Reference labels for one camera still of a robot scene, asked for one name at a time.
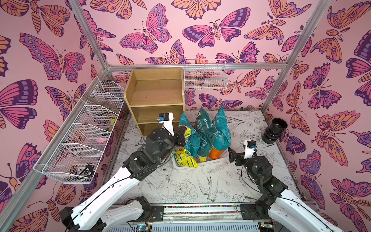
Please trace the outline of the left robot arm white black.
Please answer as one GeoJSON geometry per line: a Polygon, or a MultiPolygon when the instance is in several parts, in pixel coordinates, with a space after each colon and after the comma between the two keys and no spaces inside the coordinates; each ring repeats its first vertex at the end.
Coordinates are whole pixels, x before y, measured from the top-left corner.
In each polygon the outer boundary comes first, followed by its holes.
{"type": "Polygon", "coordinates": [[[78,206],[66,207],[60,213],[68,232],[107,232],[130,221],[144,221],[151,215],[151,205],[145,197],[137,197],[127,205],[111,206],[127,191],[170,161],[176,147],[186,143],[186,126],[173,132],[156,128],[146,137],[146,143],[126,159],[118,172],[97,192],[78,206]]]}

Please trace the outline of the black item in rack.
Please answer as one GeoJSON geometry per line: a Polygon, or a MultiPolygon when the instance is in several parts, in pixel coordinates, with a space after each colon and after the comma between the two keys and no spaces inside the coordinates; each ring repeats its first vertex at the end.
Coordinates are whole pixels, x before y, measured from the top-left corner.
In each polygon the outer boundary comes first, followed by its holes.
{"type": "Polygon", "coordinates": [[[91,178],[94,176],[94,169],[92,163],[88,163],[85,168],[80,170],[79,176],[91,178]]]}

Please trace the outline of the white plastic basket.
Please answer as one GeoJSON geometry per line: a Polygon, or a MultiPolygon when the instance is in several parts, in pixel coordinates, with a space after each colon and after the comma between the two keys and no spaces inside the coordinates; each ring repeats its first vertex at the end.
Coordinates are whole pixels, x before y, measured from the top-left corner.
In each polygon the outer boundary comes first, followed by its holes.
{"type": "MultiPolygon", "coordinates": [[[[176,147],[175,148],[175,151],[178,151],[178,150],[183,150],[183,148],[179,149],[179,147],[176,147]]],[[[174,160],[174,152],[172,153],[171,155],[171,160],[172,160],[172,163],[174,165],[174,168],[176,169],[179,169],[179,170],[187,170],[187,169],[195,169],[195,168],[191,168],[191,167],[179,167],[176,163],[175,163],[175,160],[174,160]]],[[[216,164],[217,162],[222,162],[222,161],[229,161],[229,155],[228,155],[228,151],[225,150],[222,155],[219,157],[219,159],[209,159],[209,158],[206,158],[206,161],[205,162],[198,162],[197,159],[195,158],[195,161],[198,163],[199,167],[198,168],[201,168],[201,167],[205,167],[207,165],[211,165],[211,164],[216,164]]]]}

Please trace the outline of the yellow snack bag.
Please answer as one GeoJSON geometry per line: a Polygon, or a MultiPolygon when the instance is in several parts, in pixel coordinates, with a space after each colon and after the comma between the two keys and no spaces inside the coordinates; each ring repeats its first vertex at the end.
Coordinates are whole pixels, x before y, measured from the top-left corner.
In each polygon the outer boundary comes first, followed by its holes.
{"type": "Polygon", "coordinates": [[[175,163],[179,167],[191,167],[191,168],[199,167],[198,163],[195,161],[195,159],[187,149],[175,151],[173,157],[175,163]]]}

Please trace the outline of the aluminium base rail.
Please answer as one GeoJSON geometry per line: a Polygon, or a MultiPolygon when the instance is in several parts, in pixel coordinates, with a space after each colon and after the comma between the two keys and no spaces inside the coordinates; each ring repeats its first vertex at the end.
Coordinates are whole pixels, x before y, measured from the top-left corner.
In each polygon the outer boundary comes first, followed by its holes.
{"type": "Polygon", "coordinates": [[[240,214],[238,206],[249,203],[227,204],[190,204],[190,205],[166,205],[158,206],[149,204],[145,198],[137,198],[130,203],[110,209],[109,206],[93,206],[73,210],[73,222],[82,230],[88,230],[95,224],[109,226],[114,221],[163,221],[165,215],[195,215],[201,217],[207,214],[225,216],[228,214],[240,214]]]}

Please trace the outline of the dark green yellow fertilizer bag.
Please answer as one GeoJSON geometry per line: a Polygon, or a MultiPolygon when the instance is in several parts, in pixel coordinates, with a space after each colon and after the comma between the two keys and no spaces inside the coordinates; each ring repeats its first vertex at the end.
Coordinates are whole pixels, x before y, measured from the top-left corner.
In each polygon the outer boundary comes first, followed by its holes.
{"type": "Polygon", "coordinates": [[[197,114],[195,127],[200,137],[200,148],[197,152],[197,158],[200,162],[206,162],[207,157],[212,150],[211,138],[215,133],[216,128],[210,119],[208,112],[204,110],[204,108],[201,108],[197,114]]]}

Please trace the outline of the wooden shelf unit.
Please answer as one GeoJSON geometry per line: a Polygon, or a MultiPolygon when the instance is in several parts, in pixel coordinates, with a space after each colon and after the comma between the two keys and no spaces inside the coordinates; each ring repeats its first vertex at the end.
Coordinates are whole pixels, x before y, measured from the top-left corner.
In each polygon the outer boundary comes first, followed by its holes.
{"type": "Polygon", "coordinates": [[[134,69],[124,97],[142,136],[157,128],[161,113],[173,113],[173,126],[185,110],[182,68],[134,69]]]}

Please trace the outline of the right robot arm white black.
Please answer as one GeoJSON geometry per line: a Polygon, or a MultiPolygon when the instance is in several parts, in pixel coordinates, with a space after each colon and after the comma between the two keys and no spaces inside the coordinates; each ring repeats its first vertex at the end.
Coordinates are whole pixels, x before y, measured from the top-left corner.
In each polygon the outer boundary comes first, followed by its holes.
{"type": "Polygon", "coordinates": [[[229,160],[248,180],[251,190],[261,194],[254,203],[243,204],[238,209],[244,220],[272,219],[291,232],[340,232],[341,229],[316,213],[298,198],[288,186],[272,174],[273,166],[265,156],[257,155],[256,141],[245,141],[245,151],[228,148],[229,160]]]}

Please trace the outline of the teal orange fertilizer bag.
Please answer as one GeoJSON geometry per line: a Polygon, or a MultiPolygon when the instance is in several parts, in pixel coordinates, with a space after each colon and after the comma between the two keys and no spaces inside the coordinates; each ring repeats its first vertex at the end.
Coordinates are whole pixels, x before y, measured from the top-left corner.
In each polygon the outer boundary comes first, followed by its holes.
{"type": "Polygon", "coordinates": [[[228,121],[224,109],[220,106],[213,119],[215,132],[210,138],[212,149],[209,158],[219,159],[223,152],[231,145],[231,133],[228,127],[228,121]]]}
{"type": "Polygon", "coordinates": [[[201,146],[201,139],[198,132],[193,128],[189,120],[187,119],[185,112],[181,114],[179,120],[179,126],[186,126],[185,133],[185,146],[184,149],[188,150],[192,157],[195,159],[201,146]]]}

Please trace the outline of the pink item in rack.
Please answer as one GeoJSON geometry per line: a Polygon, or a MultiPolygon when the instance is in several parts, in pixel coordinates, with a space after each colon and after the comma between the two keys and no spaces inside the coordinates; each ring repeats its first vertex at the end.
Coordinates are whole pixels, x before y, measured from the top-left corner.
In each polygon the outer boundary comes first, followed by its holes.
{"type": "Polygon", "coordinates": [[[97,143],[104,143],[104,142],[106,142],[106,141],[108,141],[108,140],[109,140],[109,138],[97,139],[96,142],[97,142],[97,143]]]}

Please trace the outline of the black camera lens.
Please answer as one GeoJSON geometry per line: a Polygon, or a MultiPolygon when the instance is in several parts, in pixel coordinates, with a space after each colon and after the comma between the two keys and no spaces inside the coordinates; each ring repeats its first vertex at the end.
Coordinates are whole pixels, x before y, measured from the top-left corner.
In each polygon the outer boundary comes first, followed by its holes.
{"type": "Polygon", "coordinates": [[[272,119],[270,125],[265,129],[262,140],[266,144],[274,144],[277,139],[281,137],[283,131],[288,127],[288,124],[285,120],[280,118],[272,119]]]}

